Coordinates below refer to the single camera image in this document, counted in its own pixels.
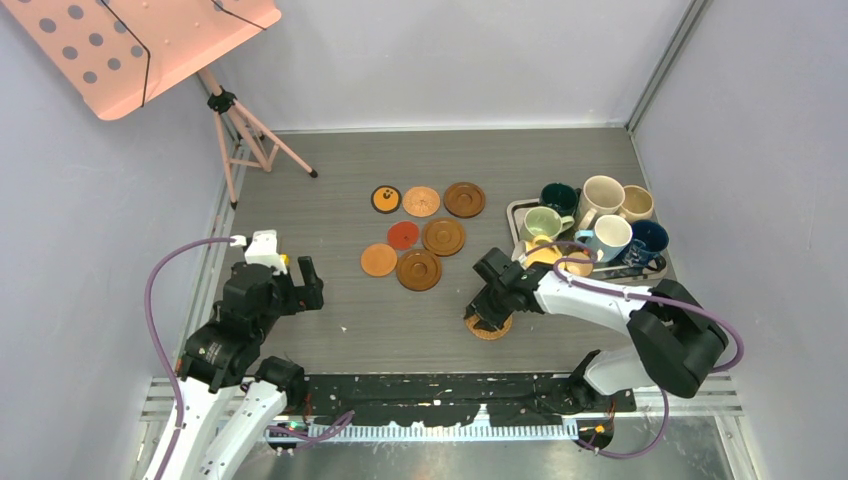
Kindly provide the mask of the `yellow cup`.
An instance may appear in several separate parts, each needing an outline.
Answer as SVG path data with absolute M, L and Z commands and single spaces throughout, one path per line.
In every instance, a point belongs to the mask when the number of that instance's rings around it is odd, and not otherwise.
M 562 257 L 563 253 L 555 244 L 555 240 L 544 234 L 536 235 L 531 240 L 521 240 L 512 254 L 512 259 L 524 268 L 535 263 L 553 265 Z

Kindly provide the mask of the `woven rattan coaster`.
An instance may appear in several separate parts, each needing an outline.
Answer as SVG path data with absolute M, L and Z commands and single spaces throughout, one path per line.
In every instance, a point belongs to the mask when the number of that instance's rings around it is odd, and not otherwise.
M 441 197 L 433 188 L 415 186 L 403 195 L 402 206 L 411 216 L 417 218 L 429 217 L 439 210 Z
M 503 336 L 505 336 L 513 326 L 513 316 L 510 315 L 504 322 L 503 326 L 500 329 L 487 330 L 482 327 L 478 327 L 477 324 L 480 322 L 480 319 L 477 315 L 472 315 L 468 318 L 464 319 L 464 323 L 467 329 L 477 338 L 486 341 L 495 341 Z

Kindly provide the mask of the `light orange wooden coaster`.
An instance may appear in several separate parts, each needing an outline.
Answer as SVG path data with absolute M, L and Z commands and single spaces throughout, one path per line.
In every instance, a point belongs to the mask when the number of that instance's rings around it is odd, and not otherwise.
M 397 252 L 390 245 L 375 243 L 363 251 L 360 266 L 369 276 L 384 277 L 394 271 L 397 261 Z

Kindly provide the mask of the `light green mug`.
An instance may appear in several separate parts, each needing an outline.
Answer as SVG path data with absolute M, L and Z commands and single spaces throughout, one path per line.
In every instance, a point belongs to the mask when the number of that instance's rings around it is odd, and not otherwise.
M 571 215 L 560 215 L 552 208 L 537 206 L 530 208 L 524 214 L 518 230 L 518 238 L 531 241 L 539 235 L 556 239 L 560 234 L 571 228 L 575 219 Z

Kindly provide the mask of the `brown wooden coaster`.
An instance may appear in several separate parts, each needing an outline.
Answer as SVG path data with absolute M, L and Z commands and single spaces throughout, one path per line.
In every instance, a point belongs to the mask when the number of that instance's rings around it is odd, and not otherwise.
M 466 238 L 464 227 L 452 218 L 431 220 L 425 225 L 421 233 L 423 246 L 440 257 L 458 253 L 464 247 Z

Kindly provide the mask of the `red round coaster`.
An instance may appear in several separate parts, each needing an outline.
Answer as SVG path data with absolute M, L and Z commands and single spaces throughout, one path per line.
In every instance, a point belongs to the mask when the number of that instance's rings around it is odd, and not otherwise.
M 387 243 L 398 251 L 411 249 L 418 243 L 419 237 L 419 226 L 412 221 L 397 222 L 387 231 Z

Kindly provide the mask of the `cream mug tall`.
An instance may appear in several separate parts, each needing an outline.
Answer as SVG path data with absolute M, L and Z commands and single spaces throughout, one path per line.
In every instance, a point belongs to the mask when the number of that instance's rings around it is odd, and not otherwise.
M 576 228 L 590 229 L 600 216 L 617 213 L 624 200 L 624 187 L 617 180 L 604 175 L 590 177 L 579 195 Z

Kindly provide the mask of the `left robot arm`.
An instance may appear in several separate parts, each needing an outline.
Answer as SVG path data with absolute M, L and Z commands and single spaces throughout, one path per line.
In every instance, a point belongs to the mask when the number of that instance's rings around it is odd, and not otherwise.
M 186 341 L 169 417 L 174 425 L 163 433 L 146 478 L 230 479 L 274 417 L 305 405 L 303 367 L 260 356 L 280 317 L 324 305 L 311 257 L 299 257 L 298 266 L 301 286 L 272 267 L 233 265 L 213 318 Z

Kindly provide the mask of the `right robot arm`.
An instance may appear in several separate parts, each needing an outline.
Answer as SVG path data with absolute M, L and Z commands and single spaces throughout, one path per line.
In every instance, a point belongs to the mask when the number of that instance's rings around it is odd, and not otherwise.
M 718 369 L 729 345 L 729 328 L 709 317 L 673 280 L 627 287 L 574 275 L 561 261 L 525 267 L 498 248 L 473 269 L 484 286 L 464 319 L 480 337 L 504 333 L 516 312 L 532 312 L 577 318 L 628 338 L 621 349 L 588 353 L 566 378 L 572 400 L 584 410 L 598 409 L 620 391 L 646 386 L 692 398 Z

